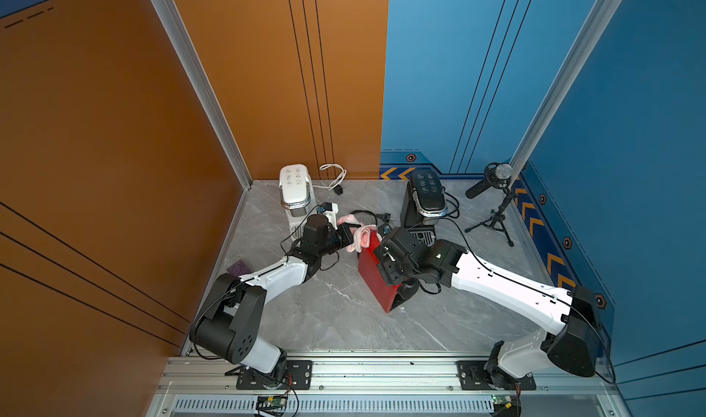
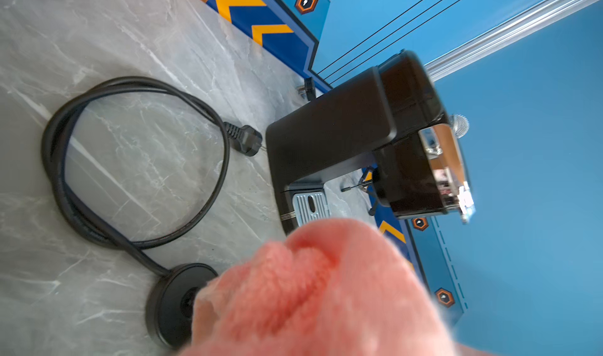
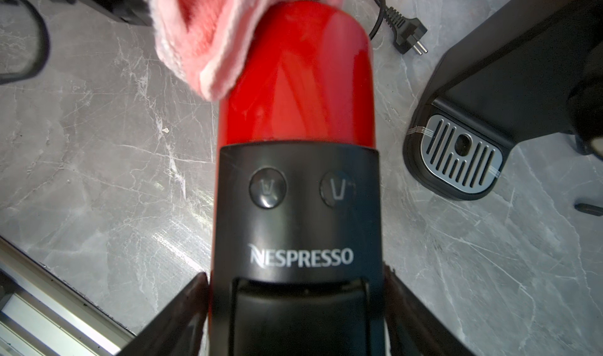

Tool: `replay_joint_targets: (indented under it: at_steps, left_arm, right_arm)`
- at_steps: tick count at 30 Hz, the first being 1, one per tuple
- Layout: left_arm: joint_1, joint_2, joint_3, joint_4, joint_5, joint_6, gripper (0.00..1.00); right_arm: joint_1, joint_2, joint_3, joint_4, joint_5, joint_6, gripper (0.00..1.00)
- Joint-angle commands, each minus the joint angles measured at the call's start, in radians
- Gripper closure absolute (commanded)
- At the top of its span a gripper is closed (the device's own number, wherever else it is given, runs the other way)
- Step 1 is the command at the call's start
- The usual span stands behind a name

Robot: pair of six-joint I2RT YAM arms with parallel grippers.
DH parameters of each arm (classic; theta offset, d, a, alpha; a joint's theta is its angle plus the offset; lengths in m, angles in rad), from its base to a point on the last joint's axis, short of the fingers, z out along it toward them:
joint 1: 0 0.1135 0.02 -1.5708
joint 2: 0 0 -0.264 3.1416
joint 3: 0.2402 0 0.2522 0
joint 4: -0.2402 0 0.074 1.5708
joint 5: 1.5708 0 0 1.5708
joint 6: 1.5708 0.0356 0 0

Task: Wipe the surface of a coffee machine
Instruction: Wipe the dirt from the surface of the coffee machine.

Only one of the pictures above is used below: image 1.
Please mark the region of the red Nespresso coffee machine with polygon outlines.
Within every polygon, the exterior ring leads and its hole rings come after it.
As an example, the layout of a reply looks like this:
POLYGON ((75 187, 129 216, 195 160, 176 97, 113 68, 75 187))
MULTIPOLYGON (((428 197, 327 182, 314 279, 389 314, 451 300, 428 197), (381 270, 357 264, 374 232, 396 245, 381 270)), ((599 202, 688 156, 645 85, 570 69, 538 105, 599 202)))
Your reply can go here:
POLYGON ((378 269, 379 260, 374 254, 374 249, 379 245, 377 234, 371 235, 370 246, 359 253, 358 272, 384 312, 390 313, 414 297, 419 291, 419 284, 406 280, 401 284, 388 286, 378 269))

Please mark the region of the pink striped towel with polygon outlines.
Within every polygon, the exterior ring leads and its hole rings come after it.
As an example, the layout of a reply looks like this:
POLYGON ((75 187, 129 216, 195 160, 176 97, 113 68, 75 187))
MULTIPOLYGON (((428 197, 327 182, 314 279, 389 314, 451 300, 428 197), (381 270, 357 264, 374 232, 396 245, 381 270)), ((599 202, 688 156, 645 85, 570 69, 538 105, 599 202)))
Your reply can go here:
POLYGON ((346 247, 348 253, 361 253, 364 249, 371 247, 371 240, 375 238, 380 242, 382 236, 378 233, 378 228, 373 224, 364 224, 360 222, 354 215, 349 214, 338 219, 338 226, 347 223, 351 225, 351 233, 353 235, 353 243, 346 247))

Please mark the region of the white coffee machine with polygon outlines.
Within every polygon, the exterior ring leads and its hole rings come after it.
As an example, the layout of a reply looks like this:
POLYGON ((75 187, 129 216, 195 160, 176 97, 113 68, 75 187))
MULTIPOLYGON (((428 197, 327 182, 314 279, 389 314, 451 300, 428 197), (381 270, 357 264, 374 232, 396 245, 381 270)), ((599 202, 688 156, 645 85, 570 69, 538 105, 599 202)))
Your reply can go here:
POLYGON ((299 163, 284 166, 279 173, 279 193, 290 233, 297 240, 302 236, 306 219, 319 211, 307 167, 299 163))

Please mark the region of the black coffee machine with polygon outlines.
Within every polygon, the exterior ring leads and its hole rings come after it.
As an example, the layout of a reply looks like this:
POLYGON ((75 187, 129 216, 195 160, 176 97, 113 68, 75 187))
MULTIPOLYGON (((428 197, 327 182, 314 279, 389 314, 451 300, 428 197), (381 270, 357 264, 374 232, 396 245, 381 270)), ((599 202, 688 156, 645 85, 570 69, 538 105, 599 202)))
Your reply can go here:
POLYGON ((435 226, 448 214, 444 187, 433 170, 415 169, 408 176, 401 226, 416 239, 432 246, 437 235, 435 226))

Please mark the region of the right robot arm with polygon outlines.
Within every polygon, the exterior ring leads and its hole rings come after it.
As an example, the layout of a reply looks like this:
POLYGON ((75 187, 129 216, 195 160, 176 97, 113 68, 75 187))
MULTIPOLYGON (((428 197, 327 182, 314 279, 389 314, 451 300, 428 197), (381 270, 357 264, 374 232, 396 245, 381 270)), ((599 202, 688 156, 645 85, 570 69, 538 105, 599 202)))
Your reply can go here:
POLYGON ((385 283, 423 281, 489 299, 538 325, 511 342, 496 343, 481 371, 492 389, 514 391, 520 382, 551 367, 581 378, 597 373, 603 350, 596 296, 584 286, 547 286, 516 275, 465 247, 436 240, 427 246, 395 228, 373 249, 385 283))

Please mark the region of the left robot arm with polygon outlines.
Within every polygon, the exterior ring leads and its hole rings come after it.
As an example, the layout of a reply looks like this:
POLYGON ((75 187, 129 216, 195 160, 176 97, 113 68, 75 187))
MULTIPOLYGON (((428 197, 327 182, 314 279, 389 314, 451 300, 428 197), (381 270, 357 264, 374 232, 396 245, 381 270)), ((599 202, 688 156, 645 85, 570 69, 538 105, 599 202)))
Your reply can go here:
POLYGON ((189 328, 189 341, 213 358, 244 367, 266 388, 288 386, 287 353, 259 336, 265 306, 295 286, 311 279, 325 256, 354 243, 360 223, 332 224, 321 214, 309 216, 303 235, 283 258, 252 274, 223 274, 214 281, 202 308, 189 328))

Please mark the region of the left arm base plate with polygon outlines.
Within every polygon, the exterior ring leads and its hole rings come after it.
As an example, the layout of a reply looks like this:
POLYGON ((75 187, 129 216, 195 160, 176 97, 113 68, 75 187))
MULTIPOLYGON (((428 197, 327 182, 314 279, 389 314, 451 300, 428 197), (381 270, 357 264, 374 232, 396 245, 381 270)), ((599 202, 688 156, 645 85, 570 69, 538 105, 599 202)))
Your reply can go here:
POLYGON ((266 389, 290 389, 308 391, 311 387, 314 363, 312 360, 287 360, 279 363, 270 373, 252 367, 240 369, 235 387, 239 391, 265 391, 266 389))

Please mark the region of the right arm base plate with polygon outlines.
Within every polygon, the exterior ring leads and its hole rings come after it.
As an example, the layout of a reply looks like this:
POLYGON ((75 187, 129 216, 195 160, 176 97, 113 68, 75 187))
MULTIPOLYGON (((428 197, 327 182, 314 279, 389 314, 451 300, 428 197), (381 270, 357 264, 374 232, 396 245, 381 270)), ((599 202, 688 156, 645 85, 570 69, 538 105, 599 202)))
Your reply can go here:
POLYGON ((500 369, 486 368, 485 360, 461 360, 456 363, 457 375, 464 391, 536 391, 531 374, 512 378, 500 369))

